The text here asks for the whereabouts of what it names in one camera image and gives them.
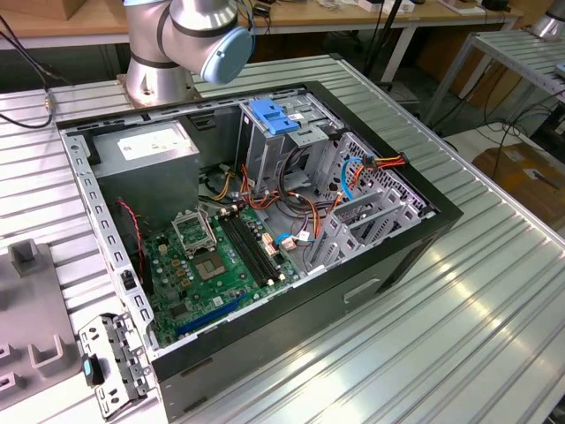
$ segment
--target pci slot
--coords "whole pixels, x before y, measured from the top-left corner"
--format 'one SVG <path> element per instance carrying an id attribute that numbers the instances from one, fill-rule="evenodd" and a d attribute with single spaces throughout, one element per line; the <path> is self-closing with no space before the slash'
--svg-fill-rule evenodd
<path id="1" fill-rule="evenodd" d="M 220 216 L 220 225 L 259 287 L 272 285 L 279 273 L 239 216 Z"/>
<path id="2" fill-rule="evenodd" d="M 237 299 L 232 300 L 230 303 L 224 305 L 223 307 L 218 307 L 216 310 L 212 312 L 208 312 L 206 315 L 202 315 L 200 318 L 197 318 L 196 320 L 181 325 L 179 328 L 176 329 L 177 336 L 190 333 L 191 331 L 197 329 L 198 327 L 202 327 L 203 325 L 206 325 L 209 322 L 217 320 L 223 315 L 235 311 L 239 306 L 239 302 L 242 301 L 244 298 L 245 298 L 245 294 L 238 297 Z"/>

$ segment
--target motherboard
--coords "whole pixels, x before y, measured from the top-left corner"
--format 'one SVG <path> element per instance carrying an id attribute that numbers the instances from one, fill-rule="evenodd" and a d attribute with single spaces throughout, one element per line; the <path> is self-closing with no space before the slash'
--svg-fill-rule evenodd
<path id="1" fill-rule="evenodd" d="M 253 209 L 195 214 L 144 240 L 161 347 L 299 279 Z"/>

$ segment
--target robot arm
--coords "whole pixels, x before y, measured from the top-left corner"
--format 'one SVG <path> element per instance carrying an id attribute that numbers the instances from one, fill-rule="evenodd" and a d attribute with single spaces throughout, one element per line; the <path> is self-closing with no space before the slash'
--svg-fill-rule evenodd
<path id="1" fill-rule="evenodd" d="M 192 78 L 226 84 L 251 55 L 235 0 L 124 0 L 132 61 L 126 86 L 143 105 L 188 100 Z"/>
<path id="2" fill-rule="evenodd" d="M 537 37 L 548 41 L 561 39 L 565 24 L 565 0 L 554 0 L 546 14 L 531 26 L 530 31 Z"/>

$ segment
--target metal workbench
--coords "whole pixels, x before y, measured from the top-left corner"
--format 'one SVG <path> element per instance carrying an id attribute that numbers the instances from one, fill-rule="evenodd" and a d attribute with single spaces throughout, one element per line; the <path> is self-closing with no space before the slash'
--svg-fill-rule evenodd
<path id="1" fill-rule="evenodd" d="M 565 244 L 343 61 L 252 64 L 204 96 L 319 80 L 463 212 L 379 299 L 209 400 L 186 422 L 541 422 L 565 393 Z M 130 108 L 115 82 L 54 90 L 59 119 Z M 41 91 L 0 96 L 41 121 Z M 0 124 L 0 248 L 47 242 L 74 329 L 118 312 L 55 128 Z M 102 422 L 82 375 L 0 422 Z M 164 421 L 152 397 L 119 423 Z"/>
<path id="2" fill-rule="evenodd" d="M 486 56 L 471 76 L 468 86 L 469 84 L 474 85 L 480 74 L 486 70 L 489 62 L 494 60 L 530 81 L 531 88 L 538 87 L 549 95 L 556 95 L 555 99 L 565 101 L 565 79 L 554 72 L 557 64 L 565 64 L 565 42 L 563 40 L 546 42 L 524 30 L 475 33 L 469 34 L 433 95 L 432 103 L 424 117 L 426 124 L 430 124 L 443 97 L 473 49 L 484 52 Z M 466 95 L 470 89 L 471 87 L 464 88 L 462 95 Z M 527 100 L 531 96 L 531 91 L 531 89 L 526 90 L 521 100 Z"/>

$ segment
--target blue cable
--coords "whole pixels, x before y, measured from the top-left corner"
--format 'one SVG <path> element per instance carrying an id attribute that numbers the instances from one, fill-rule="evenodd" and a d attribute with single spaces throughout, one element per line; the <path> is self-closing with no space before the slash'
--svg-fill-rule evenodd
<path id="1" fill-rule="evenodd" d="M 350 157 L 342 166 L 342 189 L 345 195 L 349 200 L 353 199 L 353 195 L 350 192 L 349 187 L 347 186 L 347 164 L 349 162 L 363 162 L 360 157 Z"/>
<path id="2" fill-rule="evenodd" d="M 281 241 L 287 239 L 288 237 L 292 237 L 292 234 L 290 234 L 289 232 L 284 232 L 283 234 L 279 234 L 279 236 L 275 239 L 275 244 L 278 246 L 281 243 Z"/>
<path id="3" fill-rule="evenodd" d="M 249 10 L 249 6 L 247 6 L 247 4 L 245 3 L 245 0 L 239 0 L 239 2 L 241 3 L 242 6 L 244 6 L 245 11 L 247 12 L 247 20 L 249 20 L 249 23 L 251 24 L 251 29 L 252 29 L 252 45 L 251 45 L 251 55 L 253 55 L 253 53 L 255 52 L 255 43 L 257 40 L 257 31 L 255 30 L 255 18 L 253 17 L 252 12 Z"/>

